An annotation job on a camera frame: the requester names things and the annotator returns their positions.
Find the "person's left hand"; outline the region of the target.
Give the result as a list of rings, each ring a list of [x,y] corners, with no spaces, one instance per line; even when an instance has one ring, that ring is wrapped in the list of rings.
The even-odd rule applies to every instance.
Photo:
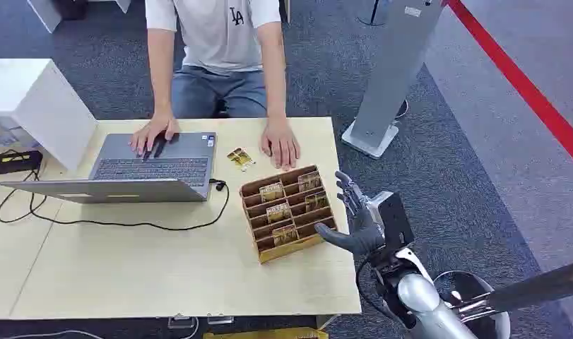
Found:
[[[262,152],[271,158],[275,168],[284,171],[296,167],[301,150],[287,118],[270,117],[261,135]]]

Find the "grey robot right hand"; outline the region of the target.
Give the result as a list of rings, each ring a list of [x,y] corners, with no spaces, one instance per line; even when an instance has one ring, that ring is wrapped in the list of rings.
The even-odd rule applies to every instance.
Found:
[[[336,185],[342,191],[337,197],[352,213],[353,228],[349,234],[344,234],[318,222],[314,225],[317,233],[324,241],[352,254],[369,254],[384,246],[384,226],[374,220],[370,210],[370,198],[346,173],[337,170],[335,177]]]

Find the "person's right hand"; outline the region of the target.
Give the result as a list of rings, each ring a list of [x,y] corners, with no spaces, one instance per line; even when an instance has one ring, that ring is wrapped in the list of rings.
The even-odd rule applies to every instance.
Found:
[[[158,137],[171,141],[178,131],[177,120],[172,114],[155,113],[144,127],[132,135],[129,145],[137,156],[143,156],[153,150]]]

